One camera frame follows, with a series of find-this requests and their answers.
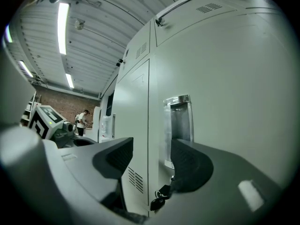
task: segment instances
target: man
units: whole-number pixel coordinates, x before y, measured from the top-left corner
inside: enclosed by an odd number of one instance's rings
[[[83,136],[83,128],[87,123],[85,122],[85,116],[88,115],[90,112],[89,110],[84,110],[81,114],[79,114],[78,117],[78,123],[77,123],[77,130],[78,130],[78,135]]]

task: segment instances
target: cabinet door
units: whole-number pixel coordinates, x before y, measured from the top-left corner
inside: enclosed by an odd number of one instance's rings
[[[115,89],[112,112],[115,138],[133,137],[133,158],[122,187],[129,212],[148,215],[148,79],[149,60],[129,72]]]
[[[284,24],[279,15],[236,16],[163,43],[153,58],[156,77],[150,77],[163,88],[156,125],[163,131],[165,99],[189,94],[196,143],[238,154],[286,186],[286,161],[296,159],[300,100],[298,52]]]
[[[142,60],[150,51],[150,22],[138,31],[128,43],[123,56],[125,62],[121,63],[118,82]]]

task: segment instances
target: ventilation grille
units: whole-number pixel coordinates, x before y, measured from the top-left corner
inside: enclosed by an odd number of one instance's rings
[[[128,167],[128,177],[129,177],[129,182],[141,193],[143,192],[143,178],[134,172],[130,167]]]
[[[141,55],[141,48],[136,51],[135,59],[137,59]]]
[[[147,43],[144,43],[141,49],[141,53],[143,53],[144,51],[146,51],[147,48]]]
[[[221,8],[221,7],[222,6],[220,6],[218,4],[210,3],[210,4],[207,4],[205,6],[199,7],[196,10],[198,10],[199,12],[207,13],[207,12],[210,12],[212,10],[215,10],[215,9],[218,9],[218,8]]]
[[[137,51],[136,51],[136,56],[135,59],[137,59],[144,51],[146,51],[147,49],[147,43],[144,43],[142,45],[142,47],[140,47]]]

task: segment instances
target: fluorescent light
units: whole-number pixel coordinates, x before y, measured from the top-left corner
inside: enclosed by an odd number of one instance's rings
[[[33,77],[33,75],[31,74],[31,72],[28,70],[28,68],[26,67],[25,63],[21,60],[19,61],[19,63],[21,64],[21,66],[24,68],[24,70],[27,72],[27,74],[30,76],[30,77]]]
[[[69,12],[69,5],[67,3],[60,3],[58,8],[58,18],[57,18],[57,37],[58,37],[58,47],[60,53],[66,55],[66,25]]]
[[[10,36],[9,25],[7,25],[5,28],[5,37],[9,43],[13,42],[13,40],[11,39],[11,36]]]
[[[67,77],[67,82],[69,83],[70,88],[74,88],[74,85],[73,85],[73,82],[72,82],[71,74],[67,74],[67,73],[66,73],[66,77]]]

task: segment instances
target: corrugated ceiling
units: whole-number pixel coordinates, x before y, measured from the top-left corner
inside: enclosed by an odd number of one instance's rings
[[[52,4],[45,0],[20,11],[10,26],[14,42],[7,43],[7,47],[16,61],[26,61],[29,70],[45,83],[68,90],[67,72],[72,75],[76,90],[98,95],[117,68],[116,63],[132,37],[174,1],[68,0],[64,67],[57,41],[59,2]],[[78,19],[85,21],[82,30],[75,28]]]

